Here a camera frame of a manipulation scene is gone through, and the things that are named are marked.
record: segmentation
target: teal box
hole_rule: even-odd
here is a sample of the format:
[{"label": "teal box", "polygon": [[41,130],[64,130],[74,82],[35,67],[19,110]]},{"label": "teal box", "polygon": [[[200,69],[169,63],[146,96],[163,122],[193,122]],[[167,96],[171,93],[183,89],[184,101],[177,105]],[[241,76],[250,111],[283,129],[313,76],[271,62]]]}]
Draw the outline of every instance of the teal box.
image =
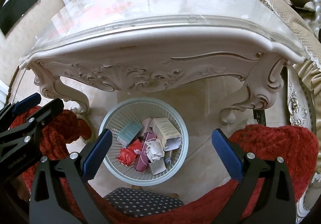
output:
[{"label": "teal box", "polygon": [[142,125],[134,120],[125,125],[123,129],[118,133],[117,141],[124,147],[127,147],[134,139],[136,134],[142,129]]}]

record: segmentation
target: blue gripper pad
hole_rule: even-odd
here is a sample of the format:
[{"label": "blue gripper pad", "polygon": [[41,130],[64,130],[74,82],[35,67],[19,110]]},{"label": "blue gripper pad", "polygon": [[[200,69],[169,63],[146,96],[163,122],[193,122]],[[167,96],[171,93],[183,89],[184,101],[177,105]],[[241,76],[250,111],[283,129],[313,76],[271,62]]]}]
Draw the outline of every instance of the blue gripper pad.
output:
[{"label": "blue gripper pad", "polygon": [[29,109],[40,104],[40,102],[41,102],[41,95],[38,93],[34,93],[33,95],[28,96],[27,98],[23,99],[22,101],[18,102],[17,104],[14,104],[14,108],[12,110],[12,115],[15,117],[19,116],[19,115],[27,112]]},{"label": "blue gripper pad", "polygon": [[243,180],[242,162],[229,145],[229,140],[220,129],[212,133],[212,144],[232,179]]},{"label": "blue gripper pad", "polygon": [[113,134],[110,130],[104,129],[99,137],[93,142],[88,143],[80,152],[82,179],[84,181],[92,180],[103,159],[113,142]]}]

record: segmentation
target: basket rim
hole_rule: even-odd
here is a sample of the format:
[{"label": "basket rim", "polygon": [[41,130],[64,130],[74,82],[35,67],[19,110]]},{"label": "basket rim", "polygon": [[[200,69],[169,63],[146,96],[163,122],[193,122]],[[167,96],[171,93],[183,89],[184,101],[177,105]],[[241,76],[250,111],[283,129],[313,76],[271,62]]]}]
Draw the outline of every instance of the basket rim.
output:
[{"label": "basket rim", "polygon": [[116,176],[118,179],[132,184],[132,185],[138,185],[138,186],[152,186],[152,185],[156,185],[156,184],[160,184],[166,180],[168,180],[169,178],[171,178],[172,176],[174,176],[174,174],[177,173],[177,171],[181,168],[181,166],[183,165],[186,156],[187,156],[187,151],[188,151],[188,132],[187,132],[187,128],[185,125],[185,122],[183,121],[182,117],[180,116],[180,114],[169,104],[167,104],[164,101],[161,101],[159,99],[156,98],[152,98],[152,97],[134,97],[134,98],[129,98],[127,100],[124,100],[122,102],[120,102],[117,106],[115,106],[114,108],[112,108],[107,115],[105,116],[105,118],[102,121],[102,124],[100,126],[99,129],[99,134],[101,134],[101,132],[105,129],[105,127],[108,125],[109,121],[111,120],[111,118],[122,108],[132,105],[132,104],[136,104],[136,103],[151,103],[151,104],[156,104],[159,105],[161,107],[163,107],[164,109],[166,109],[167,111],[169,111],[173,117],[176,118],[180,130],[181,130],[181,134],[182,134],[182,149],[181,149],[181,153],[179,155],[179,158],[176,162],[176,164],[168,171],[167,174],[160,176],[156,179],[153,180],[136,180],[133,178],[130,178],[122,173],[120,173],[118,170],[116,170],[114,168],[114,166],[112,165],[112,163],[110,162],[109,158],[107,157],[107,155],[104,158],[104,164],[107,167],[107,169],[114,175]]}]

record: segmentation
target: purple box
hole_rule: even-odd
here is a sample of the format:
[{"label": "purple box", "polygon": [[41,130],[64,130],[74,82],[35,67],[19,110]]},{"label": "purple box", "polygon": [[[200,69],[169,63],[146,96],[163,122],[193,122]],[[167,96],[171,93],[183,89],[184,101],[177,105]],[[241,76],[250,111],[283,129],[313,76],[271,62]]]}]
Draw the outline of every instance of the purple box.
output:
[{"label": "purple box", "polygon": [[146,142],[148,141],[155,141],[157,139],[157,135],[153,133],[145,133],[144,139],[142,140],[141,150],[142,153],[136,160],[136,171],[138,172],[144,172],[147,169],[148,166],[148,157],[146,154]]}]

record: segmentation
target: television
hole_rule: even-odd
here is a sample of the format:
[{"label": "television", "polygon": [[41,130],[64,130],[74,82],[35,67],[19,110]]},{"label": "television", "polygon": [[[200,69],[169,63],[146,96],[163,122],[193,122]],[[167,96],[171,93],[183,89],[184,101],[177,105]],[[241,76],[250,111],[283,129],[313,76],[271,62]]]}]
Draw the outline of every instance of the television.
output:
[{"label": "television", "polygon": [[0,29],[7,35],[10,29],[38,0],[8,0],[0,8]]}]

